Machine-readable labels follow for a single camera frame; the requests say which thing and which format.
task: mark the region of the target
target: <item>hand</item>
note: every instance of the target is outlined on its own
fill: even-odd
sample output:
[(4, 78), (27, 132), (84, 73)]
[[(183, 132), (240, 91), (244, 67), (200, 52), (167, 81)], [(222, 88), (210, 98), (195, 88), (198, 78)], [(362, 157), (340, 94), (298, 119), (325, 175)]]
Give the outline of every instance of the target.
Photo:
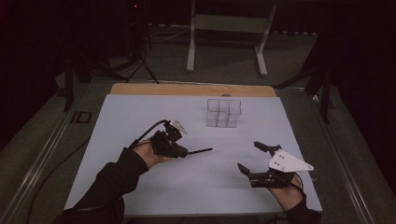
[[(291, 183), (298, 187), (301, 187), (301, 183), (297, 175), (294, 175)], [(274, 195), (283, 211), (290, 210), (303, 200), (303, 195), (301, 194), (301, 192), (292, 186), (286, 186), (282, 189), (268, 188), (268, 190)]]
[(133, 151), (146, 162), (149, 169), (157, 163), (171, 160), (169, 157), (155, 155), (149, 139), (139, 142), (137, 145), (138, 147), (135, 147)]

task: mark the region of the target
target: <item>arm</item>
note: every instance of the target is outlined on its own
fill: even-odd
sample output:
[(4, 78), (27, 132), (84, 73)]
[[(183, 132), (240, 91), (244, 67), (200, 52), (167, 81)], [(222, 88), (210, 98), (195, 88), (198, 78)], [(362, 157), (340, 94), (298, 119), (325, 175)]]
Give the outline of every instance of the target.
[[(291, 183), (300, 186), (296, 175)], [(268, 189), (276, 198), (280, 207), (288, 216), (289, 224), (318, 224), (321, 215), (319, 212), (306, 207), (305, 195), (292, 186), (282, 189)]]
[(155, 155), (148, 140), (133, 150), (125, 148), (119, 160), (106, 164), (82, 199), (56, 217), (54, 223), (121, 223), (122, 195), (135, 190), (139, 176), (149, 168), (168, 160)]

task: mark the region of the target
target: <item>white table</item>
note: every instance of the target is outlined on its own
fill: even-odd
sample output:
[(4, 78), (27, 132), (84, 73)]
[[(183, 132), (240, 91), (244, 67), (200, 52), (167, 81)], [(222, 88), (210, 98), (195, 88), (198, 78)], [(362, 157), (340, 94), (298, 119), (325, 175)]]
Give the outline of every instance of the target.
[[(188, 150), (214, 150), (158, 164), (141, 175), (137, 189), (124, 195), (125, 216), (240, 215), (281, 212), (267, 189), (253, 189), (237, 167), (266, 172), (271, 159), (254, 141), (283, 149), (302, 159), (285, 110), (277, 97), (228, 97), (242, 102), (236, 128), (205, 126), (207, 99), (216, 96), (109, 94), (78, 170), (66, 208), (86, 192), (96, 174), (116, 161), (124, 147), (161, 119), (178, 119), (187, 129), (178, 141)], [(154, 129), (164, 130), (163, 126)], [(308, 207), (321, 210), (308, 172), (304, 181)]]

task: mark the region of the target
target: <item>black cable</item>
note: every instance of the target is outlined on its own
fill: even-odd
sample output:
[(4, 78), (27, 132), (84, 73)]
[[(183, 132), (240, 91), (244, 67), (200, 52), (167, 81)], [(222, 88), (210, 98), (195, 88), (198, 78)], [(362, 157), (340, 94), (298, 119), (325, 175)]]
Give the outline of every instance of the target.
[(142, 63), (141, 64), (139, 64), (139, 66), (137, 66), (137, 68), (131, 73), (131, 75), (125, 80), (125, 83), (128, 83), (129, 82), (129, 80), (131, 80), (131, 78), (132, 78), (132, 76), (140, 69), (140, 67), (143, 65), (143, 61), (144, 60), (146, 60), (146, 58), (147, 58), (147, 53), (146, 53), (146, 51), (144, 51), (145, 52), (145, 57), (143, 58), (143, 59), (141, 59), (142, 60)]
[(157, 84), (160, 84), (160, 82), (157, 80), (156, 75), (154, 72), (151, 70), (150, 66), (146, 62), (146, 58), (142, 59), (143, 65), (145, 65), (146, 70), (148, 70), (148, 73), (151, 75), (151, 77), (154, 79), (154, 82)]
[(158, 121), (154, 125), (152, 125), (151, 128), (149, 128), (145, 133), (143, 133), (138, 139), (134, 140), (128, 148), (132, 149), (132, 148), (137, 147), (136, 144), (139, 143), (149, 132), (151, 132), (155, 127), (157, 127), (161, 123), (165, 123), (165, 122), (168, 122), (168, 121), (166, 119), (163, 119), (163, 120)]
[(131, 59), (131, 58), (127, 58), (127, 59), (128, 59), (128, 62), (111, 66), (110, 69), (112, 69), (113, 71), (116, 72), (116, 71), (121, 71), (122, 69), (130, 68), (135, 65), (135, 61), (133, 59)]
[(111, 67), (109, 67), (106, 64), (97, 62), (93, 59), (91, 59), (90, 57), (88, 57), (87, 55), (80, 53), (78, 55), (82, 60), (84, 60), (85, 62), (87, 62), (87, 65), (90, 65), (92, 68), (101, 70), (102, 72), (104, 72), (106, 75), (113, 77), (116, 80), (125, 80), (127, 79), (126, 77), (122, 77), (120, 75), (118, 75), (117, 73), (115, 73)]
[(297, 175), (297, 177), (298, 177), (298, 179), (300, 180), (300, 183), (301, 183), (301, 189), (304, 190), (303, 180), (301, 179), (301, 177), (297, 173), (294, 173), (294, 174)]
[(139, 144), (139, 145), (134, 146), (134, 147), (131, 148), (131, 149), (134, 149), (134, 148), (136, 148), (136, 147), (143, 146), (143, 145), (148, 144), (148, 143), (152, 143), (152, 142), (151, 142), (151, 141), (148, 141), (148, 142), (145, 142), (145, 143), (141, 143), (141, 144)]
[[(298, 187), (297, 185), (292, 184), (291, 182), (288, 182), (288, 181), (286, 181), (286, 180), (284, 180), (284, 179), (282, 179), (280, 177), (277, 177), (276, 175), (273, 175), (273, 178), (276, 179), (276, 180), (279, 180), (281, 182), (284, 182), (286, 185), (289, 185), (289, 186), (297, 189), (298, 191), (300, 191), (300, 193), (303, 195), (304, 198), (306, 197), (306, 194), (304, 193), (303, 189)], [(303, 186), (303, 180), (301, 178), (300, 178), (300, 182), (301, 182), (301, 186)]]
[(50, 178), (50, 176), (58, 169), (65, 161), (67, 161), (70, 157), (72, 157), (76, 152), (78, 152), (82, 147), (87, 144), (88, 141), (90, 141), (91, 137), (88, 137), (87, 140), (85, 140), (81, 145), (78, 146), (72, 153), (70, 153), (66, 158), (64, 158), (60, 163), (58, 163), (50, 172), (47, 174), (47, 176), (44, 178), (43, 182), (41, 182), (40, 186), (38, 187), (37, 191), (35, 192), (35, 195), (33, 196), (32, 203), (30, 204), (27, 217), (26, 217), (26, 224), (29, 224), (30, 222), (30, 215), (32, 214), (33, 211), (33, 206), (35, 205), (35, 199), (37, 198), (38, 193), (42, 190), (44, 184), (47, 182), (47, 180)]
[(128, 69), (121, 71), (120, 75), (125, 74), (125, 73), (129, 73), (131, 70), (135, 69), (136, 66), (137, 66), (137, 63), (132, 65), (132, 66), (130, 66)]

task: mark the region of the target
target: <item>table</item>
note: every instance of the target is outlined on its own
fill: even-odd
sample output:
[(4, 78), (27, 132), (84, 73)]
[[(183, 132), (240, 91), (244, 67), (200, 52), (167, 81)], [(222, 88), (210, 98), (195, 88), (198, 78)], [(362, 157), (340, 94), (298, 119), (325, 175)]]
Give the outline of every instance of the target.
[[(224, 97), (226, 99), (241, 100), (242, 118), (233, 129), (207, 128), (205, 102), (208, 98), (221, 98), (224, 93), (232, 96)], [(285, 151), (303, 158), (274, 90), (259, 86), (181, 84), (113, 86), (93, 130), (66, 208), (79, 200), (106, 162), (116, 161), (123, 147), (161, 119), (179, 119), (189, 133), (178, 143), (188, 150), (206, 147), (214, 150), (160, 164), (141, 175), (136, 191), (124, 195), (125, 216), (282, 211), (268, 190), (251, 188), (248, 178), (236, 165), (241, 162), (252, 172), (268, 169), (266, 164), (271, 158), (253, 146), (255, 140), (267, 145), (280, 144)], [(308, 206), (321, 210), (309, 174), (300, 175)]]

